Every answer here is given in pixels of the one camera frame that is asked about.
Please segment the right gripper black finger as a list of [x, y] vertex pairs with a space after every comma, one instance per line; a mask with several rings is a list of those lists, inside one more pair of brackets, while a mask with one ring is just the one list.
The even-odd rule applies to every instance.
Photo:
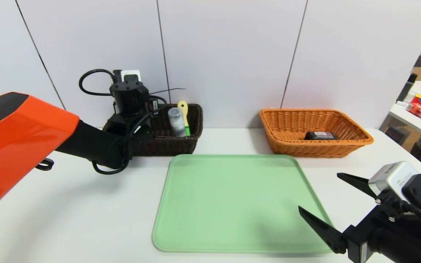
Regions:
[[369, 180], [366, 178], [360, 178], [355, 175], [350, 175], [347, 173], [337, 173], [337, 177], [342, 181], [348, 183], [349, 185], [357, 188], [361, 192], [365, 193], [366, 195], [370, 196], [373, 199], [377, 199], [377, 195], [369, 186]]
[[346, 240], [343, 233], [333, 228], [317, 216], [305, 210], [301, 206], [298, 207], [301, 217], [306, 223], [317, 233], [324, 243], [336, 254], [346, 253]]

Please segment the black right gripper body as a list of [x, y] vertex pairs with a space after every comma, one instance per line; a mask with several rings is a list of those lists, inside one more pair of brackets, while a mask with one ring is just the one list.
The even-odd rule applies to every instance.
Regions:
[[407, 189], [407, 201], [391, 190], [376, 194], [380, 204], [343, 236], [346, 252], [354, 263], [365, 263], [379, 253], [396, 263], [419, 261], [419, 202], [416, 190]]

